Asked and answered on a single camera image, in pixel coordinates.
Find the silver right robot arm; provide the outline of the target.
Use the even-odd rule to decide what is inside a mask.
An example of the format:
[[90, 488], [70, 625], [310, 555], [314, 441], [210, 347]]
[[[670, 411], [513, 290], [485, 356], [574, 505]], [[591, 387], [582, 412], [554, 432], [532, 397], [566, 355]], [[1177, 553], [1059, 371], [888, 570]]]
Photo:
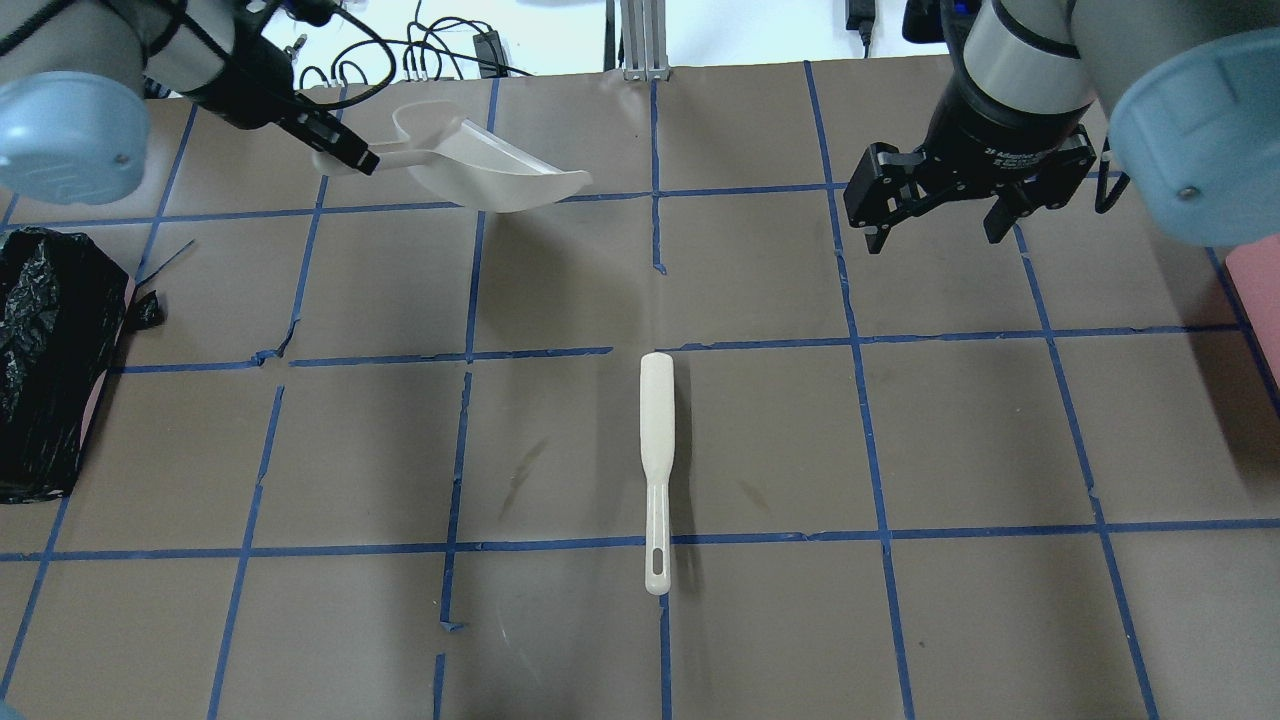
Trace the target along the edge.
[[869, 252], [909, 218], [982, 199], [998, 243], [1112, 165], [1098, 213], [1134, 187], [1185, 243], [1277, 233], [1275, 1], [911, 1], [904, 33], [943, 41], [954, 72], [922, 143], [872, 143], [844, 191]]

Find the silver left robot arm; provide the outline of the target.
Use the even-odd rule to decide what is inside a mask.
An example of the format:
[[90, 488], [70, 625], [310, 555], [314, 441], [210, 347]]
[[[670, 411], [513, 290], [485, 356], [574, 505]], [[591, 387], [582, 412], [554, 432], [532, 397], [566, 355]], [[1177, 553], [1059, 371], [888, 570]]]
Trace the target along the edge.
[[365, 176], [369, 143], [335, 104], [305, 97], [291, 55], [265, 37], [276, 12], [321, 27], [338, 1], [5, 1], [1, 181], [51, 204], [102, 205], [145, 177], [145, 87], [179, 94], [238, 129], [278, 126]]

